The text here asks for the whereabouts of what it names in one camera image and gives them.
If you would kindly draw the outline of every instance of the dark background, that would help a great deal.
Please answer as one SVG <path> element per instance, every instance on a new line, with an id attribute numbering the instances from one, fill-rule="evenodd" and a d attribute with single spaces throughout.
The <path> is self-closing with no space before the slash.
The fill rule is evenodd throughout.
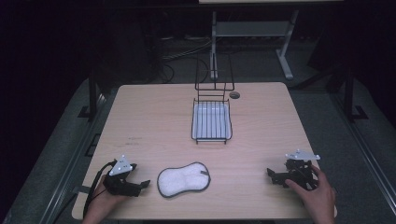
<path id="1" fill-rule="evenodd" d="M 0 2 L 1 220 L 71 96 L 92 70 L 101 71 L 102 91 L 150 79 L 161 66 L 156 37 L 210 34 L 203 25 L 210 18 L 207 12 L 142 16 L 97 6 L 100 2 Z M 320 69 L 338 61 L 347 64 L 396 126 L 393 9 L 385 1 L 347 1 L 334 11 L 302 10 L 293 38 L 323 34 L 315 59 Z"/>

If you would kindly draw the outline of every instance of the gray floor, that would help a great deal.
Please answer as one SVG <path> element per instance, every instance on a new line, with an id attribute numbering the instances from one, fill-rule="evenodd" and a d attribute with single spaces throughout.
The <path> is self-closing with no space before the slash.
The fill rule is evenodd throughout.
<path id="1" fill-rule="evenodd" d="M 306 66 L 315 46 L 313 42 L 292 42 L 287 58 L 295 76 L 287 81 L 274 52 L 278 42 L 253 40 L 253 44 L 220 46 L 220 57 L 230 53 L 236 88 L 238 82 L 284 82 L 293 86 L 312 77 L 316 70 Z M 169 40 L 165 51 L 173 55 L 194 45 L 191 42 Z M 192 83 L 195 78 L 196 61 L 180 59 L 166 63 L 175 75 L 170 83 Z M 164 68 L 167 77 L 169 67 Z M 375 106 L 368 91 L 355 82 L 355 105 L 361 105 L 369 119 L 357 120 L 354 124 L 346 121 L 338 103 L 342 92 L 330 95 L 324 90 L 324 78 L 302 91 L 290 91 L 304 129 L 314 151 L 322 160 L 319 165 L 337 188 L 337 223 L 396 223 L 383 190 L 376 182 L 372 169 L 361 152 L 361 142 L 371 149 L 389 183 L 396 186 L 396 132 Z M 153 83 L 161 83 L 158 78 Z M 74 195 L 73 188 L 80 186 L 91 158 L 85 157 L 91 140 L 105 125 L 117 89 L 102 98 L 99 113 L 93 122 L 78 118 L 84 105 L 88 105 L 88 82 L 81 83 L 70 100 L 69 106 L 43 152 L 26 180 L 18 198 L 10 210 L 7 223 L 51 223 L 60 209 Z M 79 223 L 71 217 L 74 201 L 66 206 L 58 223 Z M 107 220 L 104 223 L 141 223 L 141 221 Z M 247 220 L 244 223 L 260 223 Z M 312 223 L 311 220 L 277 220 L 276 223 Z"/>

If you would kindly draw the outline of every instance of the human arm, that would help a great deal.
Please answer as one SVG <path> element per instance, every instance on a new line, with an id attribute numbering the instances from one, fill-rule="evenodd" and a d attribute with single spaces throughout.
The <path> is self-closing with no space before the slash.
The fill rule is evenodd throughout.
<path id="1" fill-rule="evenodd" d="M 289 179 L 285 183 L 300 195 L 305 208 L 316 224 L 334 224 L 334 190 L 326 175 L 318 167 L 311 165 L 311 168 L 318 176 L 318 187 L 316 189 L 305 190 Z"/>
<path id="2" fill-rule="evenodd" d="M 105 175 L 102 178 L 93 193 L 92 201 L 88 207 L 87 214 L 82 220 L 82 224 L 97 224 L 101 222 L 110 212 L 116 207 L 117 204 L 127 200 L 128 196 L 112 195 L 106 190 L 103 185 Z"/>

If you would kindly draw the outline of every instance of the white cloth pad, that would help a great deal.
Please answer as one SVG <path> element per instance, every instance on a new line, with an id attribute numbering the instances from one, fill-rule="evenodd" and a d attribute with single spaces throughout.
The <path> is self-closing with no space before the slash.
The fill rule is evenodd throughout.
<path id="1" fill-rule="evenodd" d="M 167 168 L 158 175 L 158 190 L 164 198 L 186 191 L 202 191 L 209 187 L 210 175 L 200 162 L 179 168 Z"/>

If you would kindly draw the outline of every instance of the dish rack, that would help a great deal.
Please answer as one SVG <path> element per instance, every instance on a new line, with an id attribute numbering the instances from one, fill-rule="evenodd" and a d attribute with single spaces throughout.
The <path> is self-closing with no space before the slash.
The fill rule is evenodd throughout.
<path id="1" fill-rule="evenodd" d="M 199 62 L 197 58 L 195 76 L 197 98 L 193 100 L 191 137 L 197 144 L 198 142 L 224 142 L 226 144 L 227 140 L 233 136 L 230 100 L 225 97 L 226 91 L 234 90 L 230 55 L 228 55 L 229 71 L 220 71 L 217 67 L 210 71 L 200 70 Z M 208 73 L 218 75 L 205 82 Z"/>

